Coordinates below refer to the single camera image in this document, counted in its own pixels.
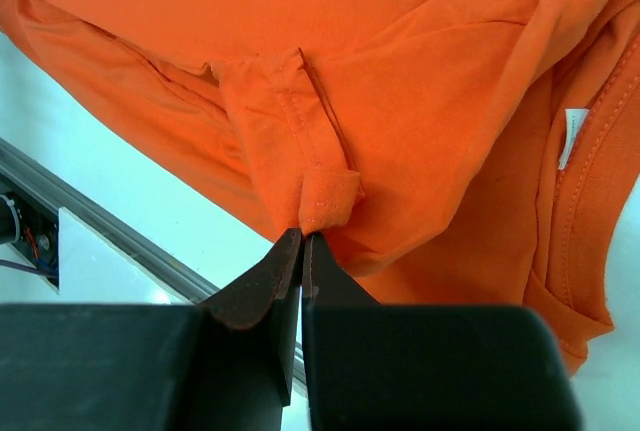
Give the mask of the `orange t-shirt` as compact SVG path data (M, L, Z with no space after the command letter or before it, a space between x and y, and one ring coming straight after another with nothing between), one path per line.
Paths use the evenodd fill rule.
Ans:
M576 371L639 173L639 0L1 0L104 125L386 303L536 310Z

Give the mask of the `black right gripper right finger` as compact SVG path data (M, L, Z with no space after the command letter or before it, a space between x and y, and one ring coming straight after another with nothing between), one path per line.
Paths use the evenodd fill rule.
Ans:
M383 305L309 236L302 347L315 430L579 430L558 346L510 305Z

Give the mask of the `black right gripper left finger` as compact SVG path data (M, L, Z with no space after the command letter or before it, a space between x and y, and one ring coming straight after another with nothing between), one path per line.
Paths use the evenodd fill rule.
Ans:
M303 237L197 305L5 304L5 430L277 430Z

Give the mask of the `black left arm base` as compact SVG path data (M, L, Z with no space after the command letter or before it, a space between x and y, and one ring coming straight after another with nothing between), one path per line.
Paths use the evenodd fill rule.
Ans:
M59 220L57 214L1 176L1 244L13 247L36 276L59 288Z

